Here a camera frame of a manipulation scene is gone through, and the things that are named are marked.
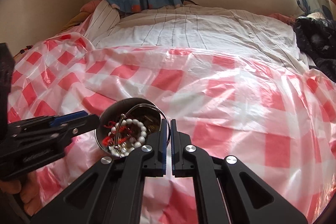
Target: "bed sheet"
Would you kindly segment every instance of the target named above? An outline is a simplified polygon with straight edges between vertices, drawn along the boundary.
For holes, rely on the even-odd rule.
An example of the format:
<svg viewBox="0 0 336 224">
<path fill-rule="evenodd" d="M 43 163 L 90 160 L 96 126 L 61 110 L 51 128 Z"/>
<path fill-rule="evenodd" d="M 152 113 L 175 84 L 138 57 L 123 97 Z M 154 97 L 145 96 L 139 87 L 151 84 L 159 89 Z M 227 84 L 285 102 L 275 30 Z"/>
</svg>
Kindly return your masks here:
<svg viewBox="0 0 336 224">
<path fill-rule="evenodd" d="M 236 155 L 309 223 L 333 194 L 336 86 L 317 70 L 300 75 L 206 49 L 95 49 L 70 33 L 38 43 L 16 65 L 8 118 L 100 115 L 129 97 L 154 102 L 210 155 Z M 197 223 L 192 180 L 172 176 L 169 149 L 167 175 L 146 179 L 141 223 Z M 93 132 L 76 137 L 66 154 L 38 170 L 44 204 L 103 155 Z"/>
<path fill-rule="evenodd" d="M 185 5 L 145 10 L 120 19 L 103 0 L 85 36 L 96 48 L 134 46 L 216 50 L 304 73 L 309 70 L 291 26 L 244 10 Z"/>
</svg>

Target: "metal bolt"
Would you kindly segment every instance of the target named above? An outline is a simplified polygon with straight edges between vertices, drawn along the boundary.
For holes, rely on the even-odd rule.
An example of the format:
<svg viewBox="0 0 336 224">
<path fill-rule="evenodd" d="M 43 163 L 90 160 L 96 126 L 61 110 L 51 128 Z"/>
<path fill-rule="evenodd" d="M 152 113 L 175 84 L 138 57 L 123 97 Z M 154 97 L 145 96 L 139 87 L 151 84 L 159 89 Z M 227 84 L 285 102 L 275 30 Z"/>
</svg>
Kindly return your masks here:
<svg viewBox="0 0 336 224">
<path fill-rule="evenodd" d="M 112 162 L 112 158 L 109 156 L 102 157 L 100 162 L 102 164 L 110 164 Z"/>
<path fill-rule="evenodd" d="M 150 146 L 150 145 L 148 145 L 148 144 L 146 144 L 146 145 L 144 145 L 142 148 L 141 148 L 141 150 L 143 151 L 143 152 L 150 152 L 150 151 L 152 151 L 152 147 Z"/>
<path fill-rule="evenodd" d="M 237 162 L 237 158 L 235 156 L 228 156 L 226 158 L 226 162 L 228 164 L 235 164 Z"/>
<path fill-rule="evenodd" d="M 196 146 L 190 144 L 190 145 L 187 145 L 185 147 L 185 149 L 188 151 L 188 152 L 195 152 L 196 151 Z"/>
</svg>

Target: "metal bangle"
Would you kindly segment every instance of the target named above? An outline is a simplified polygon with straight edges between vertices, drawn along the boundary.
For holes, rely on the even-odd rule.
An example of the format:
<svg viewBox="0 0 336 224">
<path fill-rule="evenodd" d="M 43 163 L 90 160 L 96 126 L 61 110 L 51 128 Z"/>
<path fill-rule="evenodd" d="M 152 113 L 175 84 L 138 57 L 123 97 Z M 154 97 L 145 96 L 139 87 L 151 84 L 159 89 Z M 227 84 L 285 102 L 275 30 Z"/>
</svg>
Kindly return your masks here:
<svg viewBox="0 0 336 224">
<path fill-rule="evenodd" d="M 120 156 L 120 153 L 119 153 L 119 150 L 120 150 L 120 147 L 119 147 L 119 129 L 121 127 L 121 123 L 132 111 L 134 111 L 135 109 L 137 109 L 139 107 L 147 107 L 147 108 L 153 109 L 153 110 L 159 112 L 165 118 L 165 120 L 167 122 L 167 126 L 168 126 L 167 146 L 169 145 L 170 134 L 171 134 L 170 133 L 170 125 L 169 125 L 168 119 L 167 119 L 166 115 L 163 113 L 163 111 L 160 108 L 158 108 L 156 106 L 153 106 L 153 105 L 150 105 L 150 104 L 137 104 L 134 107 L 132 107 L 129 111 L 127 111 L 126 114 L 121 114 L 121 116 L 120 116 L 120 120 L 119 120 L 118 126 L 116 128 L 115 137 L 114 137 L 114 149 L 116 149 L 119 156 Z"/>
</svg>

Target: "round metal container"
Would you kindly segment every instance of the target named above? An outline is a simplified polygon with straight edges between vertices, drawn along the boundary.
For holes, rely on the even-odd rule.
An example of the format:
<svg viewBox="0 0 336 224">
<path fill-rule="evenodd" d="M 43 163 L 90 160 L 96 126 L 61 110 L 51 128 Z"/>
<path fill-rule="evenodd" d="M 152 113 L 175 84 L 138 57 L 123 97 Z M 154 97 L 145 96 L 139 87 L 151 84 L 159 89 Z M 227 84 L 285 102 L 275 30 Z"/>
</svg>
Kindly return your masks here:
<svg viewBox="0 0 336 224">
<path fill-rule="evenodd" d="M 134 107 L 137 104 L 150 104 L 154 105 L 151 101 L 143 99 L 143 98 L 128 98 L 121 101 L 116 102 L 115 104 L 108 107 L 101 115 L 100 115 L 100 125 L 95 130 L 95 137 L 97 144 L 99 147 L 105 151 L 106 153 L 109 153 L 114 159 L 116 158 L 112 153 L 110 153 L 109 149 L 102 145 L 103 139 L 108 135 L 110 132 L 110 129 L 105 128 L 104 125 L 107 125 L 109 121 L 118 121 L 121 114 L 125 114 L 127 111 L 129 111 L 132 107 Z M 156 121 L 158 121 L 158 126 L 161 125 L 161 116 L 158 112 L 156 112 L 153 109 L 146 108 L 146 107 L 140 107 L 135 109 L 132 112 L 132 115 L 137 118 L 142 115 L 149 115 L 151 117 L 154 117 Z"/>
</svg>

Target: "red and white checkered tablecloth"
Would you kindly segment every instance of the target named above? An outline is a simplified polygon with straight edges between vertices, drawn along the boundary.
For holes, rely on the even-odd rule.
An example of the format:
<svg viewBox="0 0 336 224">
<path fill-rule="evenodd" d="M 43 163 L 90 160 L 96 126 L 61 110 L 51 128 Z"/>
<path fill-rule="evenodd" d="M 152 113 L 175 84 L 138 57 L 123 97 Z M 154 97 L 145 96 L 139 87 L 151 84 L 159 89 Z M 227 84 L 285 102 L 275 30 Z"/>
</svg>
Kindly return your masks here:
<svg viewBox="0 0 336 224">
<path fill-rule="evenodd" d="M 13 74 L 10 122 L 78 110 L 101 114 L 129 97 L 160 107 L 210 155 L 235 155 L 311 223 L 334 192 L 336 87 L 317 70 L 289 70 L 220 52 L 162 47 L 96 50 L 78 33 L 37 44 Z M 44 203 L 101 156 L 93 132 L 38 171 Z M 146 180 L 142 223 L 196 223 L 191 179 Z"/>
</svg>

